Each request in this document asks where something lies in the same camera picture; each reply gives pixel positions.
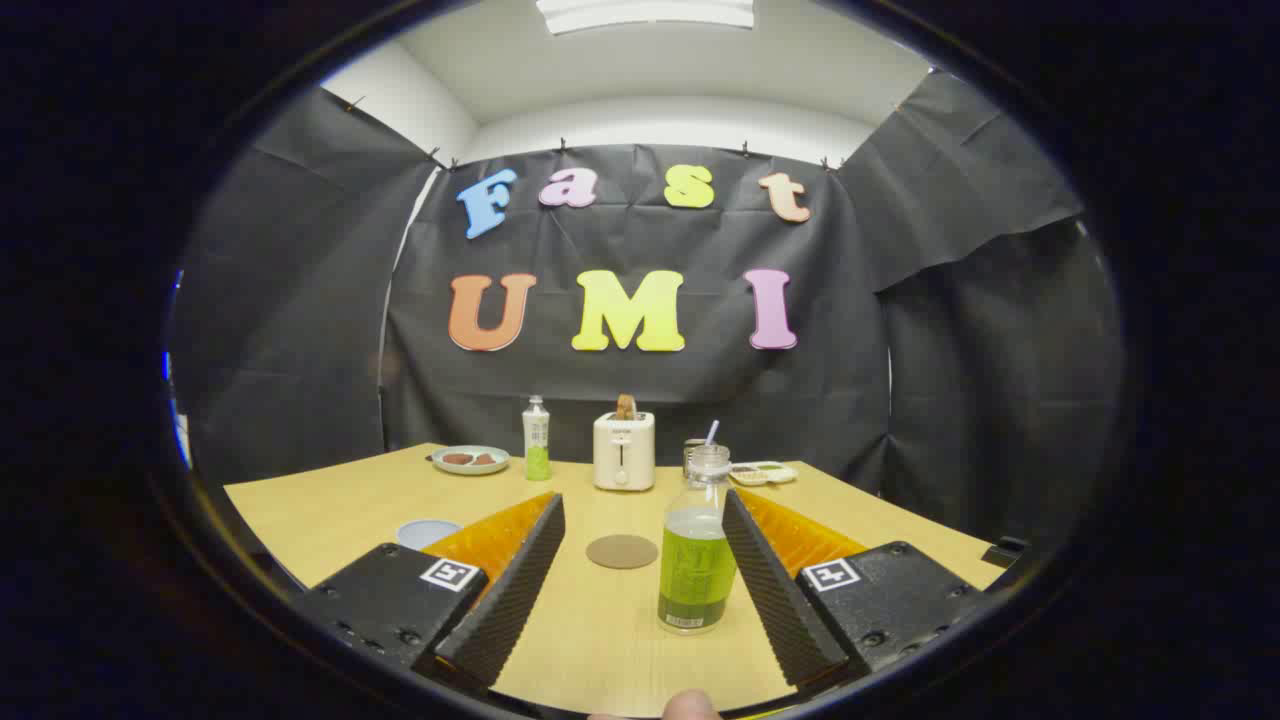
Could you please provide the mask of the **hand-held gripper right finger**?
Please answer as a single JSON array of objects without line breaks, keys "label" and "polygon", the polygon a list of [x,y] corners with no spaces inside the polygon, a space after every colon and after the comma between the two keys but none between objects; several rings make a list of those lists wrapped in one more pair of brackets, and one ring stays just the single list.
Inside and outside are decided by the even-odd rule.
[{"label": "hand-held gripper right finger", "polygon": [[986,593],[905,541],[863,548],[732,489],[722,527],[785,680],[818,691],[884,670],[986,610]]}]

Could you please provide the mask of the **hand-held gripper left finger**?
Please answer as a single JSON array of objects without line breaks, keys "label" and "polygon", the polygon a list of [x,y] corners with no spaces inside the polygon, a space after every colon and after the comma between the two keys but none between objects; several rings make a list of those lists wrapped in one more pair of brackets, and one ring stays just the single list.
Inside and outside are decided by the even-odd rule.
[{"label": "hand-held gripper left finger", "polygon": [[300,597],[338,641],[394,669],[466,689],[497,683],[566,532],[545,492],[435,544],[384,543]]}]

